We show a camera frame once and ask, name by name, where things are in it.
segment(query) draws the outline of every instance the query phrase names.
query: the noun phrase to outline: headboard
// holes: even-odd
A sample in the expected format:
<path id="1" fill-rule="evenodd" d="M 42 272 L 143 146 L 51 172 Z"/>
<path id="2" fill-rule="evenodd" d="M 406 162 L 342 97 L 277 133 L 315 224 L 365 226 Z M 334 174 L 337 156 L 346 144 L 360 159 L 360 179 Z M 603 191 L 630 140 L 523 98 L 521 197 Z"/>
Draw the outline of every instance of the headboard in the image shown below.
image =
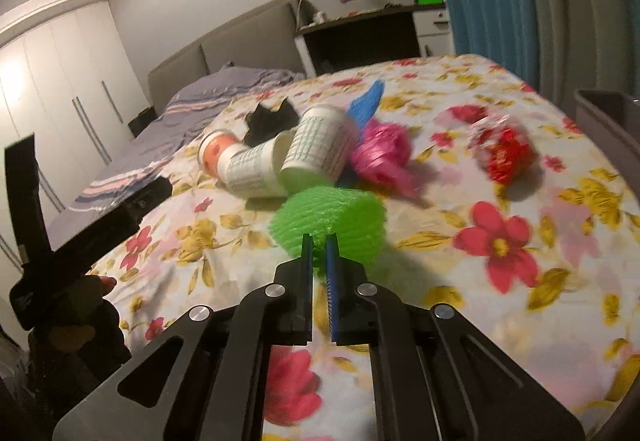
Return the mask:
<path id="1" fill-rule="evenodd" d="M 293 41 L 298 3 L 270 1 L 210 31 L 162 62 L 148 76 L 156 113 L 161 114 L 180 89 L 215 73 L 227 62 L 304 72 Z M 306 8 L 300 17 L 300 24 L 306 24 Z"/>

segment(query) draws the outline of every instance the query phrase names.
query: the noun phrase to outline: black bedside object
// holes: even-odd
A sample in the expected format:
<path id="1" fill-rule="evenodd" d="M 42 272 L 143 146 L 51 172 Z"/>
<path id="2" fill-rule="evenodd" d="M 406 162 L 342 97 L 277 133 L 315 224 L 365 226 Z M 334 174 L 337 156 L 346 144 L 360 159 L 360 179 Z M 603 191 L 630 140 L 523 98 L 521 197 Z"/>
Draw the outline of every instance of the black bedside object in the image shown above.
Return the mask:
<path id="1" fill-rule="evenodd" d="M 144 131 L 157 117 L 156 110 L 153 107 L 148 107 L 133 118 L 133 120 L 129 122 L 129 129 L 131 129 L 133 136 L 137 138 L 140 132 Z"/>

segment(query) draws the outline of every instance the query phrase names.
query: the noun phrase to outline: silver screw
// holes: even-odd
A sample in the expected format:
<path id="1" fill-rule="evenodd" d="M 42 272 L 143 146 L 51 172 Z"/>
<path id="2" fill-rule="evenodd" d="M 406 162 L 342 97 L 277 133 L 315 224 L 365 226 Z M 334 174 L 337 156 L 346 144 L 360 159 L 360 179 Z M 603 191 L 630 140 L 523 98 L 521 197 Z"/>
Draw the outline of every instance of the silver screw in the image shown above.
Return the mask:
<path id="1" fill-rule="evenodd" d="M 281 284 L 270 284 L 264 289 L 264 292 L 270 297 L 282 296 L 285 291 L 287 290 Z"/>
<path id="2" fill-rule="evenodd" d="M 365 282 L 358 286 L 358 293 L 362 296 L 374 296 L 377 292 L 378 288 L 376 288 L 376 285 L 370 282 Z"/>
<path id="3" fill-rule="evenodd" d="M 191 311 L 189 312 L 189 318 L 194 322 L 202 322 L 203 320 L 209 318 L 210 314 L 211 312 L 209 311 L 208 307 L 196 306 L 191 308 Z"/>
<path id="4" fill-rule="evenodd" d="M 447 304 L 438 304 L 433 312 L 438 318 L 441 318 L 442 320 L 449 320 L 450 318 L 453 318 L 453 315 L 455 315 L 456 313 L 454 309 Z"/>

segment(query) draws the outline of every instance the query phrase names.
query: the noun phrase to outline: crumpled pink plastic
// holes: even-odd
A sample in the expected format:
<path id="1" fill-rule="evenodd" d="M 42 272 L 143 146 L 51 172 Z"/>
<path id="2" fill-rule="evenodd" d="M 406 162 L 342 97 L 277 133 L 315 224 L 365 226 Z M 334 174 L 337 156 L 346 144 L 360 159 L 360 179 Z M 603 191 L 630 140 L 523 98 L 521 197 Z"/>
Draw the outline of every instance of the crumpled pink plastic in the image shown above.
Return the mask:
<path id="1" fill-rule="evenodd" d="M 415 177 L 405 169 L 411 153 L 406 127 L 381 124 L 371 118 L 364 127 L 362 142 L 351 154 L 351 163 L 360 177 L 415 197 L 418 195 Z"/>

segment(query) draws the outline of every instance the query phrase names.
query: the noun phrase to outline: white wardrobe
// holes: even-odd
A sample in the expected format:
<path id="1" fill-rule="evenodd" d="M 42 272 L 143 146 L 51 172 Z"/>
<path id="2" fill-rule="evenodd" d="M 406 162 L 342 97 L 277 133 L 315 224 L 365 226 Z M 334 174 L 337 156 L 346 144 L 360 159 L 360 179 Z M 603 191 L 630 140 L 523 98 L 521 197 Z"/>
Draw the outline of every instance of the white wardrobe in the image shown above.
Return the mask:
<path id="1" fill-rule="evenodd" d="M 20 277 L 4 147 L 35 134 L 48 225 L 129 147 L 127 124 L 147 107 L 108 2 L 50 20 L 0 49 L 0 297 Z"/>

